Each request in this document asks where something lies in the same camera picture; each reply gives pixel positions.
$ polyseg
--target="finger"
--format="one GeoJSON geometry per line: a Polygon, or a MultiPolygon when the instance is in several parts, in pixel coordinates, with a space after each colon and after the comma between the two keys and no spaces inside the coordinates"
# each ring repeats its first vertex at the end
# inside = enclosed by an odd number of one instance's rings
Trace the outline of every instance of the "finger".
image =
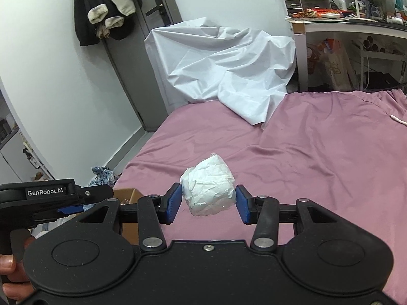
{"type": "Polygon", "coordinates": [[[25,242],[24,242],[24,249],[27,249],[27,246],[29,246],[34,241],[35,241],[34,236],[30,236],[28,239],[26,239],[25,242]]]}
{"type": "Polygon", "coordinates": [[[7,256],[0,254],[0,275],[8,275],[14,272],[16,264],[17,261],[12,254],[7,256]]]}
{"type": "Polygon", "coordinates": [[[29,282],[20,284],[5,283],[3,284],[3,291],[8,298],[22,300],[31,295],[34,289],[29,282]]]}
{"type": "Polygon", "coordinates": [[[13,273],[7,275],[7,277],[9,278],[10,282],[18,283],[29,281],[27,275],[25,274],[23,263],[17,263],[16,270],[13,273]]]}

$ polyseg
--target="white bottle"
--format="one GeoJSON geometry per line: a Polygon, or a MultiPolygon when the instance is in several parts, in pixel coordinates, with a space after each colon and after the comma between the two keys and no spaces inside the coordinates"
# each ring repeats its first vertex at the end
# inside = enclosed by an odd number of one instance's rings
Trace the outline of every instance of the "white bottle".
{"type": "Polygon", "coordinates": [[[343,11],[347,11],[347,4],[345,0],[339,0],[339,9],[343,11]]]}

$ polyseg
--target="metal screw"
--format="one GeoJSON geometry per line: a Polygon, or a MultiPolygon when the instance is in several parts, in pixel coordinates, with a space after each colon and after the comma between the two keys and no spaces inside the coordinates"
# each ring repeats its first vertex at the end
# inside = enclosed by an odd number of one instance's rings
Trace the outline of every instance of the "metal screw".
{"type": "Polygon", "coordinates": [[[213,250],[215,250],[215,247],[212,244],[206,244],[206,245],[204,245],[203,249],[205,251],[213,251],[213,250]]]}
{"type": "Polygon", "coordinates": [[[143,240],[143,245],[148,248],[158,248],[162,244],[162,239],[158,237],[148,237],[143,240]]]}
{"type": "Polygon", "coordinates": [[[274,245],[274,241],[268,237],[259,237],[254,240],[254,245],[259,248],[270,248],[274,245]]]}

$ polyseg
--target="bed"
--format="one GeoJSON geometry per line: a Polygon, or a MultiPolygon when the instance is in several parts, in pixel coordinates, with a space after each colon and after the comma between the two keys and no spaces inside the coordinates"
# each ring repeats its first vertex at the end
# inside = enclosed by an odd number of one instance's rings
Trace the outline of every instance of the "bed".
{"type": "MultiPolygon", "coordinates": [[[[383,239],[395,263],[384,289],[407,304],[407,100],[391,92],[293,93],[285,96],[265,129],[251,126],[219,101],[178,108],[126,166],[115,188],[163,194],[188,167],[217,153],[237,184],[253,194],[294,204],[307,197],[383,239]]],[[[183,201],[173,239],[245,239],[255,226],[236,207],[194,217],[183,201]]],[[[279,243],[294,235],[280,224],[279,243]]]]}

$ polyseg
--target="white desk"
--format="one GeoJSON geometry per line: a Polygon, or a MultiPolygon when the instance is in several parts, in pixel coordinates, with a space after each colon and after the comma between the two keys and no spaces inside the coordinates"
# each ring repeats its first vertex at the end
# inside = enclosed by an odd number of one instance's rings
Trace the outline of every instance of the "white desk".
{"type": "Polygon", "coordinates": [[[289,19],[288,21],[292,24],[294,31],[298,67],[298,90],[301,93],[308,90],[307,32],[369,33],[407,39],[407,26],[404,30],[379,25],[379,23],[370,24],[369,21],[363,21],[363,24],[354,24],[346,20],[289,19]]]}

